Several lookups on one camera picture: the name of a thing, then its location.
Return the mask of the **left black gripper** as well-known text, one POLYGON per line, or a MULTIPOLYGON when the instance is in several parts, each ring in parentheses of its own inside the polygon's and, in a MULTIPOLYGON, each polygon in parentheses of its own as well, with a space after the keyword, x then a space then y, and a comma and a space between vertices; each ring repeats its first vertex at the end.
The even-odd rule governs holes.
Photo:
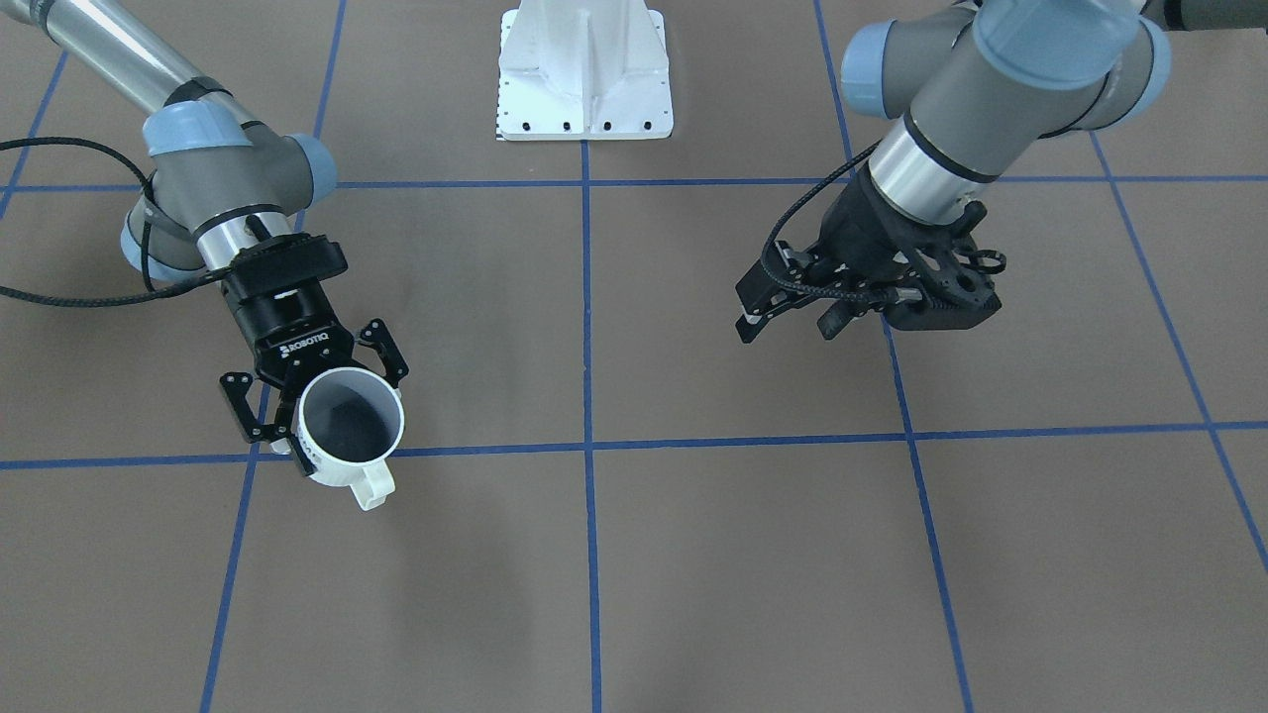
POLYGON ((832 302, 817 320, 820 339, 832 343, 856 318, 871 311, 883 313, 885 306, 898 301, 891 288, 896 252, 947 247, 954 239, 971 239, 978 227, 974 200, 947 225, 910 219, 885 199, 870 167, 862 166, 820 219, 815 244, 796 250, 779 239, 779 231, 798 208, 847 171, 847 166, 838 167, 779 218, 765 252, 735 284, 743 308, 735 321, 741 343, 753 343, 770 320, 817 299, 832 302))

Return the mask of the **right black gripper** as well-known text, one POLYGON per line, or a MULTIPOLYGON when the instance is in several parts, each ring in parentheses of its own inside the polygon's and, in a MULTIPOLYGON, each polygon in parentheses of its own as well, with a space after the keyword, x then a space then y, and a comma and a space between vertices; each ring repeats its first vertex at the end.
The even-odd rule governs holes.
MULTIPOLYGON (((223 280, 221 291, 231 315, 254 351, 257 378, 279 388, 279 402, 273 421, 264 422, 249 403, 254 388, 247 370, 227 370, 219 377, 219 388, 249 444, 281 443, 285 454, 303 474, 311 478, 313 463, 304 454, 295 429, 297 405, 302 391, 325 370, 361 365, 353 358, 353 332, 340 324, 323 287, 318 280, 276 293, 245 297, 235 285, 223 280)), ((399 351, 385 322, 374 318, 358 330, 358 344, 372 348, 384 369, 384 381, 393 389, 410 374, 410 365, 399 351)))

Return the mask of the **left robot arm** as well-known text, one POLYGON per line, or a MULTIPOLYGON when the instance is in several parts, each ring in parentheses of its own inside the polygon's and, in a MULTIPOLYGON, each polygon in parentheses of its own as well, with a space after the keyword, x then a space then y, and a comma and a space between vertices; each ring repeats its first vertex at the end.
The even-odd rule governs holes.
POLYGON ((993 181, 1033 142, 1149 108, 1173 33, 1252 28, 1265 28, 1263 1, 956 1, 864 27, 842 58, 842 98, 891 129, 832 173, 843 190, 815 244, 768 233, 735 287, 738 337, 819 299, 827 340, 870 312, 902 331, 987 321, 1006 258, 971 233, 993 181))

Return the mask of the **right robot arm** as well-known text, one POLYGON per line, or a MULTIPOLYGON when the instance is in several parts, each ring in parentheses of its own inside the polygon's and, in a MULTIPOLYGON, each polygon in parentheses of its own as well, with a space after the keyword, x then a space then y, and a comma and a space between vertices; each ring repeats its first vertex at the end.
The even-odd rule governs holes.
POLYGON ((141 304, 217 285, 254 353, 254 370, 221 378, 246 442, 290 455, 306 477, 358 492, 370 509, 392 492, 388 457, 404 433, 407 364, 385 324, 344 329, 323 283, 344 249, 290 226, 328 197, 333 157, 317 137, 276 134, 228 89, 117 1, 5 1, 145 112, 153 171, 127 161, 139 200, 120 247, 145 293, 60 298, 4 288, 33 304, 141 304))

